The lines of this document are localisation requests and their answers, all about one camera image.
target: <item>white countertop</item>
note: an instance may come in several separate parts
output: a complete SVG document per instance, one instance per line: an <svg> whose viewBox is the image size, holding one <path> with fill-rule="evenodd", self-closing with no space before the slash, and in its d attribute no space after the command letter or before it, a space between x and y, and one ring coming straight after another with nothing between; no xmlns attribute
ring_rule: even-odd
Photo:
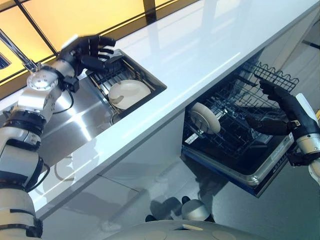
<svg viewBox="0 0 320 240"><path fill-rule="evenodd" d="M30 192L37 216L53 211L318 4L318 0L201 0L120 39L116 48L167 89L76 150L72 164L68 159L57 163L62 178L52 167L48 178Z"/></svg>

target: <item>wire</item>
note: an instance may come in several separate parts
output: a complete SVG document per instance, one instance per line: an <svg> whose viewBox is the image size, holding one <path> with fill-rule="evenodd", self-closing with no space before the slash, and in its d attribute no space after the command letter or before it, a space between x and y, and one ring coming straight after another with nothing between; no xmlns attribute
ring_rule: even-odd
<svg viewBox="0 0 320 240"><path fill-rule="evenodd" d="M70 107L68 107L67 109L64 109L64 110L61 110L61 111L56 111L56 112L54 112L53 114L60 114L60 113L63 113L63 112L65 112L65 111L69 110L70 108L72 108L72 107L73 107L73 105L74 105L74 103L75 103L74 97L72 96L72 94L71 94L71 91L70 91L69 87L68 87L67 85L65 85L65 88L66 88L66 90L68 91L69 96L70 96L70 98L71 98L71 105L70 105Z"/></svg>
<svg viewBox="0 0 320 240"><path fill-rule="evenodd" d="M43 178L36 184L34 185L33 187L29 188L26 192L29 193L31 192L32 190L36 189L45 179L46 177L48 176L48 174L50 173L50 167L48 164L46 164L45 162L43 163L43 165L46 167L46 173L44 174Z"/></svg>

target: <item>dish rack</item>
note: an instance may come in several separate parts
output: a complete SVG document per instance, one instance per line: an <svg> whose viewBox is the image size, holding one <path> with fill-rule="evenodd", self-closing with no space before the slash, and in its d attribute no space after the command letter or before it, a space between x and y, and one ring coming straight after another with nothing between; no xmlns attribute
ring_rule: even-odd
<svg viewBox="0 0 320 240"><path fill-rule="evenodd" d="M189 131L189 138L185 143L190 145L197 138L207 139L220 153L233 159L239 159L249 148L266 147L272 136L250 128L245 117L283 120L286 115L277 102L269 100L263 94L259 84L262 79L279 85L288 92L299 82L297 78L269 68L267 64L262 65L258 61L244 63L200 99L218 118L220 132L207 134L201 130L201 126L197 129L187 114L185 126L188 129L185 131Z"/></svg>
<svg viewBox="0 0 320 240"><path fill-rule="evenodd" d="M120 49L114 51L110 62L111 63L108 72L101 73L88 70L86 74L95 88L98 90L99 96L102 98L102 100L104 102L107 101L110 104L110 107L113 111L113 115L110 118L110 124L112 125L164 91L167 86L165 86L162 82L160 82L157 78L146 71L142 66L140 66ZM123 80L137 80L144 83L150 89L150 94L126 110L112 105L108 97L109 90L112 85Z"/></svg>

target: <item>floor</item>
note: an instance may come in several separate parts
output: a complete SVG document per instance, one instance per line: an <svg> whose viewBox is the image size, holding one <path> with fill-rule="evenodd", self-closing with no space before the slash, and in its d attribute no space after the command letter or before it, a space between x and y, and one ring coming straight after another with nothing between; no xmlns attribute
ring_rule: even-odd
<svg viewBox="0 0 320 240"><path fill-rule="evenodd" d="M319 29L318 22L306 39L319 45ZM295 93L304 93L312 108L319 109L319 49L301 43L283 71L300 79ZM320 239L320 191L307 167L285 165L256 198L190 159L172 162L144 189L119 189L120 181L102 175L94 187L87 187L55 212L54 218L44 221L44 227L50 228L43 238L70 239L66 236L71 232L72 239L103 240L143 223L148 214L157 219L180 219L180 201L187 195L201 199L218 224L270 240Z"/></svg>

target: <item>dishwasher basket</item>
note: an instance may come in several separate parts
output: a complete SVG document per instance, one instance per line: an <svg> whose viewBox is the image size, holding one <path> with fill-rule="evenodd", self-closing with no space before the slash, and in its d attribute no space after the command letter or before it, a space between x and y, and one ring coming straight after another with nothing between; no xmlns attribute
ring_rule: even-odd
<svg viewBox="0 0 320 240"><path fill-rule="evenodd" d="M231 73L220 86L210 90L201 99L201 103L208 107L218 118L221 130L219 133L207 134L201 127L191 122L186 116L184 131L188 138L184 141L188 145L197 138L207 139L220 155L227 155L232 159L239 159L250 148L267 148L272 136L254 131L247 124L245 117L253 116L258 120L283 120L284 112L275 101L271 101L260 89L259 80L273 82L291 92L298 84L297 78L275 71L260 62L247 61Z"/></svg>
<svg viewBox="0 0 320 240"><path fill-rule="evenodd" d="M98 90L100 98L104 102L109 103L108 93L111 86L123 80L137 80L144 83L150 89L150 94L126 110L117 108L110 103L110 107L113 111L113 115L110 119L111 125L132 113L135 109L142 106L167 88L166 85L160 82L120 49L115 50L112 56L112 59L115 60L110 65L108 72L92 72L89 70L86 72L88 78Z"/></svg>

